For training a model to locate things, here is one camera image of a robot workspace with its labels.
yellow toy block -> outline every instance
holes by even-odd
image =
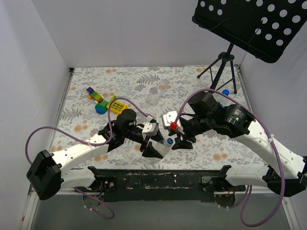
[[[111,98],[111,100],[108,102],[108,104],[106,104],[106,107],[109,108],[111,101],[113,101],[114,99],[116,99],[116,96],[113,95],[113,97]]]
[[[118,102],[118,101],[115,101],[112,103],[111,105],[111,112],[113,113],[116,113],[116,114],[121,114],[121,112],[124,110],[124,109],[127,109],[128,106],[124,103],[121,103],[121,102]]]

cable tie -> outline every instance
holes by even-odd
[[[87,142],[87,145],[91,148],[91,150],[93,150],[93,147],[92,147],[92,145],[91,145],[91,142],[90,141],[88,141]]]
[[[274,134],[271,134],[271,138],[269,139],[268,145],[270,145],[272,143],[273,138],[274,138]]]

music stand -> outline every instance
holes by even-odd
[[[231,50],[234,45],[267,63],[276,62],[307,20],[306,0],[198,0],[192,21],[230,42],[227,52],[197,76],[222,60],[212,85],[215,89],[230,62],[234,93],[236,80]]]

white panel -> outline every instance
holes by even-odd
[[[268,172],[267,166],[252,167],[252,168],[230,168],[227,171],[226,180],[232,186],[252,185],[268,187],[267,183],[262,179]]]
[[[32,2],[69,67],[124,65],[116,1]]]
[[[0,50],[0,228],[14,230],[30,185],[24,145],[35,128],[53,125],[68,68],[30,0],[0,1]],[[31,159],[49,136],[34,136]]]
[[[273,64],[247,54],[241,69],[256,114],[291,151],[307,156],[307,24]],[[306,192],[291,198],[301,229],[307,228]]]
[[[208,65],[229,42],[192,22],[197,0],[118,0],[129,66]],[[245,51],[235,47],[234,63]]]
[[[229,45],[192,22],[197,0],[32,2],[69,67],[204,65]]]
[[[89,187],[96,180],[94,174],[87,168],[69,170],[62,174],[64,182],[61,184],[61,190],[73,187]]]

green toy block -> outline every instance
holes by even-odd
[[[96,101],[100,101],[100,100],[102,99],[102,96],[100,96],[99,94],[97,94],[94,98],[95,98]]]
[[[98,94],[97,94],[95,91],[91,93],[91,96],[92,96],[93,98],[95,98],[96,95],[98,95]]]
[[[101,104],[96,104],[96,106],[95,107],[97,107],[97,108],[105,108],[105,106],[102,106]]]
[[[99,105],[106,107],[106,105],[108,104],[108,102],[106,100],[104,100],[103,102],[101,102]]]

